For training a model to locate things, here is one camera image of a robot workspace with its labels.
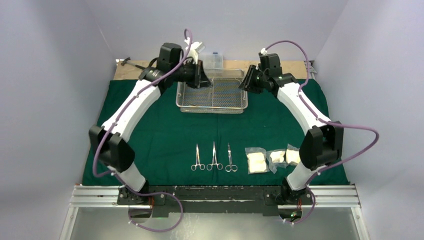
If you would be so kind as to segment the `silver surgical scissors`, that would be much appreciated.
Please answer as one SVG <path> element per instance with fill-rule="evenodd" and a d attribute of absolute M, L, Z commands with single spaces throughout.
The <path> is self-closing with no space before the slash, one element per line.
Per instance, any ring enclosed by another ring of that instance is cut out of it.
<path fill-rule="evenodd" d="M 228 155 L 228 165 L 225 166 L 225 171 L 236 172 L 238 170 L 238 166 L 233 163 L 232 150 L 229 143 L 227 144 L 227 155 Z"/>

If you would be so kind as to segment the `white gauze packet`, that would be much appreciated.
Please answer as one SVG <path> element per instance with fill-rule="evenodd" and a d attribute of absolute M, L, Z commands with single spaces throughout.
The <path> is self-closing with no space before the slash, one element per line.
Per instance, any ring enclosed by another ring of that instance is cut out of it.
<path fill-rule="evenodd" d="M 261 147 L 246 147 L 248 174 L 267 173 L 269 171 L 266 161 L 266 150 Z"/>

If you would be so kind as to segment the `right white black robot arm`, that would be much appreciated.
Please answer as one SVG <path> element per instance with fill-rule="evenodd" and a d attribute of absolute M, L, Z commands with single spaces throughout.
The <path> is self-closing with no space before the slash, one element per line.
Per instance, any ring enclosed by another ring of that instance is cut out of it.
<path fill-rule="evenodd" d="M 281 184 L 281 199 L 292 204 L 305 192 L 314 174 L 341 158 L 344 130 L 330 125 L 330 119 L 312 104 L 297 79 L 283 73 L 276 53 L 259 53 L 259 59 L 258 65 L 249 66 L 239 88 L 255 94 L 270 92 L 287 107 L 304 132 L 300 162 Z"/>

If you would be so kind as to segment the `dark green surgical drape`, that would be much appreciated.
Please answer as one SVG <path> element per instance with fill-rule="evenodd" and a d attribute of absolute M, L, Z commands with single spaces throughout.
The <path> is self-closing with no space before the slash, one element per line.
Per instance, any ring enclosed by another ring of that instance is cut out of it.
<path fill-rule="evenodd" d="M 281 184 L 292 166 L 272 172 L 248 174 L 245 148 L 267 151 L 299 147 L 304 133 L 290 111 L 271 93 L 249 94 L 241 114 L 181 112 L 176 106 L 176 86 L 167 89 L 134 128 L 129 145 L 135 164 L 151 185 L 167 186 L 266 186 Z M 212 162 L 213 142 L 222 170 L 206 169 Z M 226 172 L 228 143 L 236 172 Z M 191 170 L 196 144 L 205 170 Z"/>

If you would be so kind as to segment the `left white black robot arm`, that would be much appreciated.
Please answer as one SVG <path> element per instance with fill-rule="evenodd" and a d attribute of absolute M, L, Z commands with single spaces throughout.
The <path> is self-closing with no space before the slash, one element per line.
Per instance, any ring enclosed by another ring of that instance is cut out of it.
<path fill-rule="evenodd" d="M 136 125 L 147 110 L 175 82 L 186 83 L 190 88 L 210 87 L 199 53 L 205 48 L 203 42 L 186 39 L 186 48 L 175 43 L 164 43 L 159 56 L 147 67 L 143 67 L 139 79 L 129 96 L 118 110 L 101 126 L 89 129 L 93 148 L 93 175 L 105 174 L 97 171 L 98 162 L 107 167 L 107 174 L 113 174 L 130 191 L 129 197 L 138 205 L 149 199 L 149 183 L 135 164 L 135 151 L 129 139 Z"/>

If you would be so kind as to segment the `metal wire mesh tray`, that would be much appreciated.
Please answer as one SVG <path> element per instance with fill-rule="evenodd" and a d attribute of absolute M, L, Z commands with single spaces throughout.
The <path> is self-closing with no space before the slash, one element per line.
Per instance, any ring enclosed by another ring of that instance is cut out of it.
<path fill-rule="evenodd" d="M 241 114 L 248 106 L 248 93 L 239 88 L 245 77 L 242 69 L 206 69 L 212 86 L 190 88 L 179 82 L 176 105 L 184 113 Z"/>

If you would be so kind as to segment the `silver hemostat forceps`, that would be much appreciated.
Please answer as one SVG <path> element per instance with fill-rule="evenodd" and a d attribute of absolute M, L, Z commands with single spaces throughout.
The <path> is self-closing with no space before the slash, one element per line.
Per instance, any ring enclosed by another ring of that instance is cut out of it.
<path fill-rule="evenodd" d="M 218 162 L 215 142 L 213 142 L 212 145 L 212 161 L 206 165 L 206 170 L 211 171 L 214 167 L 216 167 L 217 170 L 222 170 L 224 168 L 223 164 Z"/>
<path fill-rule="evenodd" d="M 195 163 L 190 167 L 192 171 L 196 171 L 197 169 L 203 171 L 206 168 L 206 165 L 201 163 L 200 161 L 200 151 L 199 151 L 199 145 L 196 144 L 196 152 L 195 152 Z"/>

